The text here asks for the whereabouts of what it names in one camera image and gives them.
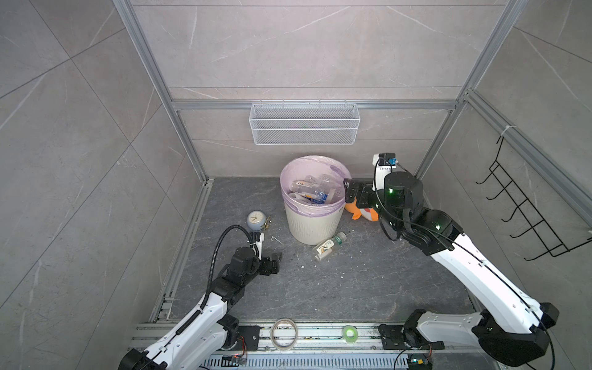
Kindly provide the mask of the crane label green cap bottle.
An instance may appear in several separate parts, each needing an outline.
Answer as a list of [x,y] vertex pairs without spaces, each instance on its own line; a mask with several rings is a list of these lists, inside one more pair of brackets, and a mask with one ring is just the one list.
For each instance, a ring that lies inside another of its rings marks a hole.
[[337,233],[334,237],[325,240],[314,247],[314,256],[317,261],[322,261],[333,252],[337,251],[347,240],[347,236],[343,232]]

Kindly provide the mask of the blue label bottle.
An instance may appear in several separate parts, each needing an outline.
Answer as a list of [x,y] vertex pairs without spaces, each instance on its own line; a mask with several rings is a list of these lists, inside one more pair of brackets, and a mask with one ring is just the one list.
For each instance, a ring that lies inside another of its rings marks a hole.
[[335,198],[335,188],[317,187],[305,192],[305,197],[313,204],[332,204]]

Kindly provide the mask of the clear bottle yellow label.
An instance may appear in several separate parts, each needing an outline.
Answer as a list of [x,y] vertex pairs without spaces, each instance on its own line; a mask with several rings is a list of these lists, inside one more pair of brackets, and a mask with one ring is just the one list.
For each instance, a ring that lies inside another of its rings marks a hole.
[[290,184],[290,191],[293,193],[306,193],[306,194],[320,194],[322,187],[319,183],[306,181],[306,180],[295,180]]

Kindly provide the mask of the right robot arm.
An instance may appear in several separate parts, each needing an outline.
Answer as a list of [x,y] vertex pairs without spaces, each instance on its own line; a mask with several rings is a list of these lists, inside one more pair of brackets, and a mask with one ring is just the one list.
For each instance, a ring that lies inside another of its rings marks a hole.
[[382,229],[419,248],[462,282],[482,304],[471,314],[437,314],[417,309],[402,326],[405,346],[421,349],[436,342],[481,348],[510,367],[530,365],[556,353],[550,328],[559,311],[521,291],[472,242],[447,213],[425,206],[422,182],[405,171],[382,181],[344,180],[345,201],[376,211]]

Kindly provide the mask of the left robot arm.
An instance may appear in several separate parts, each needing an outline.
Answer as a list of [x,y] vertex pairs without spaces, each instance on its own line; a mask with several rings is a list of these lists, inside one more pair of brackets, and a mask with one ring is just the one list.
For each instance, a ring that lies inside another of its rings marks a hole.
[[[214,274],[220,247],[225,237],[238,230],[246,245],[237,248],[231,261]],[[198,369],[218,350],[235,350],[231,362],[242,365],[254,350],[259,335],[240,332],[239,320],[229,311],[244,297],[246,286],[257,276],[279,273],[282,253],[264,256],[265,234],[248,231],[234,224],[226,228],[214,247],[205,293],[196,306],[168,333],[145,350],[132,348],[119,369]]]

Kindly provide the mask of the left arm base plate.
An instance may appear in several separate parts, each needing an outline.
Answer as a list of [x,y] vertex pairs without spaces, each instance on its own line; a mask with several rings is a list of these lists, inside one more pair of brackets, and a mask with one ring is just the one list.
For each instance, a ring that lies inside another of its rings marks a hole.
[[261,326],[239,325],[227,331],[227,339],[221,347],[225,351],[257,351],[260,341]]

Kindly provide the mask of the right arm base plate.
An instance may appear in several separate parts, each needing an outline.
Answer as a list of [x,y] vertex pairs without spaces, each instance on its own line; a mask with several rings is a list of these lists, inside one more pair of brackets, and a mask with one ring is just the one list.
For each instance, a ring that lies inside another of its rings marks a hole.
[[384,350],[442,350],[445,348],[443,342],[427,342],[424,337],[414,331],[405,330],[403,325],[381,324],[378,330]]

